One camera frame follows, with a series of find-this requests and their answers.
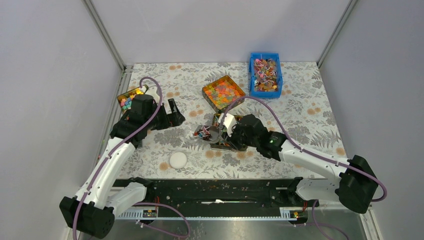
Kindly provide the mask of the metal scoop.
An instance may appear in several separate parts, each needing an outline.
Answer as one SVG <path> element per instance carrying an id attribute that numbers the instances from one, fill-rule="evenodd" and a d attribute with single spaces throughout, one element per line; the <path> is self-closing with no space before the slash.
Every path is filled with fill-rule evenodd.
<path id="1" fill-rule="evenodd" d="M 206 141 L 209 144 L 217 144 L 224 140 L 226 128 L 214 125 L 199 125 L 193 133 L 195 138 Z"/>

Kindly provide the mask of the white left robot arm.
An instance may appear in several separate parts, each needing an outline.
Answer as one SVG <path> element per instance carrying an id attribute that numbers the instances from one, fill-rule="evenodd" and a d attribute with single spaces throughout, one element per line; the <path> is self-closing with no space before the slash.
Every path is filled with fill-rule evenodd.
<path id="1" fill-rule="evenodd" d="M 67 226 L 74 231 L 103 239 L 111 231 L 117 216 L 136 202 L 152 204 L 155 192 L 148 180 L 137 178 L 118 193 L 109 196 L 124 163 L 132 156 L 149 130 L 180 126 L 185 117 L 173 98 L 167 113 L 158 96 L 136 95 L 130 109 L 112 127 L 100 161 L 73 197 L 63 197 L 59 209 Z"/>

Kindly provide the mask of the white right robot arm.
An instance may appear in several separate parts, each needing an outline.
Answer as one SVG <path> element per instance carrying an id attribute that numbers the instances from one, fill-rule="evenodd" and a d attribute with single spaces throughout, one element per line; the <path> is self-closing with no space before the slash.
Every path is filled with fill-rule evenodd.
<path id="1" fill-rule="evenodd" d="M 239 120 L 227 114 L 222 137 L 236 150 L 247 146 L 267 159 L 299 165 L 322 176 L 322 179 L 297 177 L 287 191 L 287 201 L 299 206 L 304 201 L 339 202 L 347 209 L 364 214 L 378 188 L 377 177 L 367 160 L 336 157 L 300 146 L 285 133 L 269 131 L 252 114 Z"/>

